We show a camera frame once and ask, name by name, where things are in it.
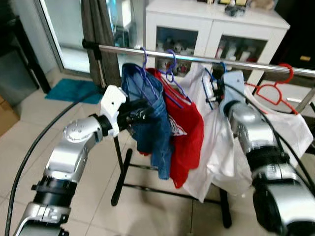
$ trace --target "cardboard box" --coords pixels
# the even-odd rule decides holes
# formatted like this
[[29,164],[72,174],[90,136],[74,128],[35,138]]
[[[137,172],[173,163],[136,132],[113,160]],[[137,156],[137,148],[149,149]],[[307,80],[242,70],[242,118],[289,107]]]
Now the cardboard box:
[[19,117],[12,110],[10,104],[5,101],[1,96],[0,100],[0,136],[8,131],[16,122]]

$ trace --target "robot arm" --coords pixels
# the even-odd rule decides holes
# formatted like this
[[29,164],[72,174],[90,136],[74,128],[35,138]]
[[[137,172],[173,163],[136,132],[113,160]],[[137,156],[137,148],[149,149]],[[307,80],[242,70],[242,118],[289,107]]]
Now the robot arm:
[[126,95],[109,86],[101,101],[101,116],[90,116],[67,125],[54,148],[43,178],[32,186],[36,196],[30,202],[17,227],[15,236],[68,236],[60,225],[68,221],[70,203],[89,151],[103,136],[118,133],[134,122],[143,122],[152,108],[145,100],[126,102]]
[[[224,82],[232,84],[233,80],[241,81],[235,74],[230,77],[227,73]],[[220,106],[223,105],[222,111],[252,172],[253,203],[259,224],[282,236],[314,235],[314,195],[290,165],[289,156],[280,151],[272,128],[261,114],[233,92],[225,87],[229,96]]]

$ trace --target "denim shirt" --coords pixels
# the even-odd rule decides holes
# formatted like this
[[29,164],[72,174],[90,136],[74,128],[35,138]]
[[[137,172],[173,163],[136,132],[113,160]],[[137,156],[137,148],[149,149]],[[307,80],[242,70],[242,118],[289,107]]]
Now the denim shirt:
[[132,125],[132,137],[137,141],[139,152],[152,153],[151,165],[158,168],[158,177],[169,179],[173,147],[170,143],[171,126],[163,99],[163,84],[146,72],[156,97],[148,81],[143,79],[141,70],[140,66],[131,63],[124,64],[122,69],[122,89],[130,101],[146,98],[154,109],[150,122]]

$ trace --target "gray curtain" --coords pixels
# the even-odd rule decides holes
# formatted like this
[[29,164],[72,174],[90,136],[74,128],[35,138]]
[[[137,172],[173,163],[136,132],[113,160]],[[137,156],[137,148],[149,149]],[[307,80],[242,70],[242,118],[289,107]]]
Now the gray curtain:
[[[110,26],[106,0],[81,0],[83,35],[87,41],[113,46],[114,36]],[[107,85],[121,86],[117,54],[102,52],[102,69]],[[93,50],[88,50],[90,74],[100,85],[100,73]]]

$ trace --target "clothes hanger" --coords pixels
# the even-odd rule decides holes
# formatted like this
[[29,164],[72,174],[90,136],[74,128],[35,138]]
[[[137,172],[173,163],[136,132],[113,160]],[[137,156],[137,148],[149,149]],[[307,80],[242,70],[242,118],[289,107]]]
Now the clothes hanger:
[[150,105],[152,105],[152,102],[149,100],[149,98],[147,97],[147,95],[143,92],[143,89],[144,89],[144,86],[145,86],[146,82],[149,83],[150,88],[151,88],[151,91],[152,91],[152,93],[155,95],[155,97],[156,97],[157,99],[158,99],[158,95],[157,95],[157,93],[155,92],[155,90],[154,90],[154,88],[153,88],[153,85],[152,85],[152,83],[150,82],[150,80],[148,79],[147,74],[146,74],[146,72],[145,72],[145,66],[146,66],[146,63],[147,63],[147,60],[148,60],[147,52],[145,51],[144,48],[141,48],[141,49],[144,51],[144,55],[145,55],[144,62],[142,63],[142,68],[141,68],[141,69],[138,68],[138,66],[136,66],[135,69],[140,73],[140,75],[141,75],[142,78],[143,78],[144,83],[143,83],[142,88],[139,87],[139,85],[135,82],[135,80],[134,80],[133,77],[132,77],[132,80],[133,80],[133,83],[134,83],[134,85],[136,86],[138,92],[139,92],[142,96],[145,97],[145,99],[150,103]]
[[[223,70],[224,70],[224,73],[227,72],[226,70],[226,67],[225,67],[225,64],[223,62],[220,62],[220,65],[223,66]],[[205,85],[205,82],[204,80],[202,79],[202,86],[203,86],[203,90],[207,96],[207,98],[211,97],[211,96],[214,96],[214,91],[215,91],[215,87],[213,85],[213,82],[218,82],[218,80],[213,76],[213,74],[207,69],[205,68],[205,71],[207,72],[207,74],[210,76],[210,84],[211,84],[211,87],[212,87],[212,92],[209,91],[206,87],[208,86],[208,84]],[[211,104],[211,101],[207,101],[210,105],[210,108],[211,110],[213,110],[213,107],[212,107],[212,104]]]
[[173,58],[174,58],[174,62],[173,64],[171,64],[169,66],[169,68],[167,69],[167,71],[162,71],[162,70],[158,70],[160,73],[166,75],[166,80],[169,82],[169,83],[174,83],[176,84],[176,86],[180,89],[180,93],[190,102],[192,103],[191,99],[185,94],[183,88],[176,82],[176,80],[174,79],[174,73],[173,73],[173,69],[175,68],[176,64],[177,64],[177,60],[176,60],[176,55],[174,53],[173,50],[170,50],[168,49],[167,50],[168,53],[171,53],[173,55]]
[[[176,94],[173,91],[173,88],[162,78],[161,82],[163,83],[164,87],[168,87],[169,91],[171,93],[173,93],[178,99],[181,99],[183,102],[187,102],[186,100],[183,100],[178,94]],[[183,108],[183,106],[181,104],[179,104],[170,94],[168,94],[168,92],[164,89],[164,94],[165,96],[167,96],[172,102],[174,102],[179,108]]]
[[147,64],[147,61],[148,61],[148,55],[147,55],[147,51],[144,47],[141,47],[140,48],[141,50],[144,51],[144,61],[142,62],[142,69],[141,69],[141,74],[142,74],[142,78],[144,80],[144,83],[143,83],[143,87],[142,87],[142,91],[143,91],[143,88],[145,86],[145,83],[148,82],[149,85],[150,85],[150,88],[151,88],[151,91],[152,93],[155,95],[155,97],[158,99],[158,95],[155,91],[155,89],[153,88],[153,85],[152,83],[150,82],[149,78],[147,77],[147,73],[146,73],[146,64]]
[[[256,86],[256,85],[253,85],[253,84],[250,84],[250,83],[245,83],[245,84],[256,88],[256,92],[254,94],[256,94],[257,96],[261,97],[265,101],[267,101],[267,102],[269,102],[269,103],[271,103],[271,104],[273,104],[275,106],[278,106],[282,102],[286,106],[288,106],[293,111],[294,114],[297,115],[299,113],[294,109],[293,106],[291,106],[288,102],[283,100],[283,94],[282,94],[281,90],[277,87],[278,84],[287,84],[287,83],[289,83],[292,80],[293,75],[294,75],[292,66],[289,65],[289,64],[286,64],[286,63],[280,63],[279,65],[280,66],[285,66],[285,67],[287,67],[290,70],[290,75],[289,75],[289,77],[286,80],[284,80],[284,81],[276,81],[274,84],[264,84],[264,85],[261,85],[261,86]],[[276,91],[279,94],[279,99],[276,102],[270,100],[269,98],[267,98],[267,97],[261,95],[261,93],[259,93],[261,91],[261,89],[265,88],[265,87],[272,87],[272,88],[276,89]]]

